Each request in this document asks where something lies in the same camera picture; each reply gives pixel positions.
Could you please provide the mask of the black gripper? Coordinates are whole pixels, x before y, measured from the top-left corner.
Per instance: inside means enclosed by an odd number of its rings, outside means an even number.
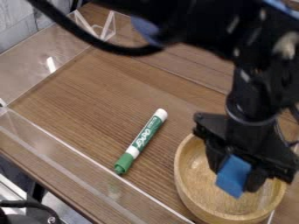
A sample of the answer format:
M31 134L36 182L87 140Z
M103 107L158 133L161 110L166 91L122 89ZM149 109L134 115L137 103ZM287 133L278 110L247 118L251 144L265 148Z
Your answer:
M245 190L255 193L267 179L279 179L291 184L299 172L299 156L293 151L294 143L285 140L278 121L245 123L229 115L198 112L194 135L206 143L210 169L219 173L230 156L251 164Z

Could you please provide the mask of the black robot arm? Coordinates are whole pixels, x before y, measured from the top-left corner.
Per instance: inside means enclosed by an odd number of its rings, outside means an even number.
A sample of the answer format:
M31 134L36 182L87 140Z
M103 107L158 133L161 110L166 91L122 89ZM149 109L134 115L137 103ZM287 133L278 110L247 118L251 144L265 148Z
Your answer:
M299 12L282 0L91 1L131 16L155 50L185 43L234 63L225 114L194 116L218 186L241 195L293 182L299 156L278 116L290 109L299 120Z

